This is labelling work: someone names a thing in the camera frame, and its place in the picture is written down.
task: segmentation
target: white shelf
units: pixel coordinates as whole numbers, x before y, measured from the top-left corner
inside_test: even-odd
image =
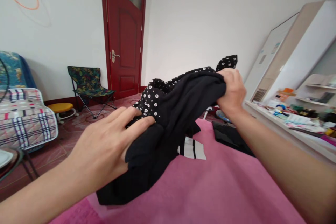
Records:
[[[325,85],[316,85],[316,84],[307,84],[306,86],[318,87],[318,88],[328,88],[328,89],[336,89],[336,87],[330,87]]]
[[[320,103],[320,102],[317,102],[317,101],[310,101],[310,100],[307,100],[307,99],[304,99],[304,98],[295,97],[295,99],[301,100],[301,101],[304,101],[304,102],[308,102],[308,103],[313,103],[313,104],[321,105],[321,106],[329,106],[328,103]]]

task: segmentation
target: white wall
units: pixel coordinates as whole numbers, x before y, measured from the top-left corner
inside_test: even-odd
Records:
[[[238,54],[245,79],[269,32],[320,0],[152,0],[146,83]]]
[[[309,75],[317,73],[323,75],[336,74],[336,40],[325,52]]]
[[[35,0],[19,1],[35,5]],[[143,64],[150,3],[147,0]],[[0,5],[0,50],[27,60],[44,100],[73,96],[69,65],[100,67],[102,86],[107,87],[102,0],[40,0],[40,8],[31,11],[13,0],[0,0]]]

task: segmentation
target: folding chair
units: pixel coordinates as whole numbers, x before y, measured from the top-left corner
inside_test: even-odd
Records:
[[[76,103],[79,111],[82,111],[83,108],[86,107],[93,116],[93,118],[96,119],[106,105],[110,106],[111,108],[117,109],[114,106],[113,101],[111,101],[111,98],[113,97],[115,91],[108,90],[100,85],[100,68],[68,66],[68,72],[72,79],[73,92],[75,93]],[[79,108],[78,105],[77,95],[84,104],[81,108]],[[106,96],[105,102],[97,100],[97,97],[103,96]],[[104,105],[96,116],[91,112],[90,108],[88,107],[90,100],[94,100]]]

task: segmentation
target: hand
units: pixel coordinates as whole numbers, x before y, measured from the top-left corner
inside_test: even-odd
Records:
[[[125,155],[131,143],[155,120],[142,118],[128,129],[125,126],[141,111],[134,107],[121,107],[108,117],[89,125],[69,157],[64,161],[67,169],[86,194],[93,193],[127,171]]]
[[[234,114],[245,111],[242,104],[246,89],[239,71],[233,68],[224,68],[218,73],[224,77],[226,83],[225,95],[217,100],[220,109],[229,118]]]

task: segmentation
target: red tile floor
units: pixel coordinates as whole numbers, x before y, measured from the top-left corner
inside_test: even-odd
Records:
[[[130,107],[140,99],[141,94],[129,96],[114,102],[116,107]],[[94,114],[97,114],[102,105],[90,107]],[[30,154],[33,164],[37,172],[42,175],[49,171],[59,163],[61,163],[72,151],[79,136],[84,129],[91,123],[102,119],[109,115],[113,108],[106,106],[97,119],[93,119],[91,114],[84,109],[79,113],[78,117],[71,117],[65,120],[65,123],[58,126],[58,137],[47,143],[43,148]],[[209,113],[208,121],[218,120],[214,118],[212,113]],[[24,186],[30,183],[30,179],[22,165],[19,165],[7,178],[0,182],[0,202],[19,191]]]

